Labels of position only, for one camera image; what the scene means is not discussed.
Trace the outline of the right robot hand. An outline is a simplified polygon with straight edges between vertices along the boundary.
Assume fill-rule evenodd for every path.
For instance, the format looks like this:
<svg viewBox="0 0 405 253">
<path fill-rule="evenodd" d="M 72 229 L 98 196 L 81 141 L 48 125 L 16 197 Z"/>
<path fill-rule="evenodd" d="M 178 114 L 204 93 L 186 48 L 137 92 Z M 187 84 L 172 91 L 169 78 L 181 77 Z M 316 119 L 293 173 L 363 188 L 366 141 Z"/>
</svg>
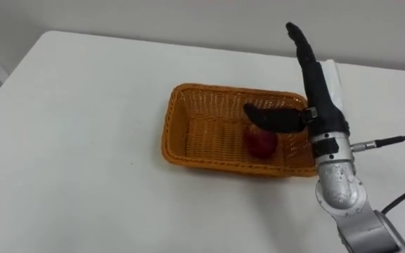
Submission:
<svg viewBox="0 0 405 253">
<path fill-rule="evenodd" d="M 303 109 L 260 109 L 246 103 L 243 106 L 243 112 L 255 126 L 265 131 L 293 134 L 308 128 L 310 136 L 329 132 L 350 135 L 349 124 L 343 112 L 330 97 L 321 64 L 316 59 L 307 38 L 292 22 L 287 22 L 285 28 L 296 46 L 308 106 Z"/>
</svg>

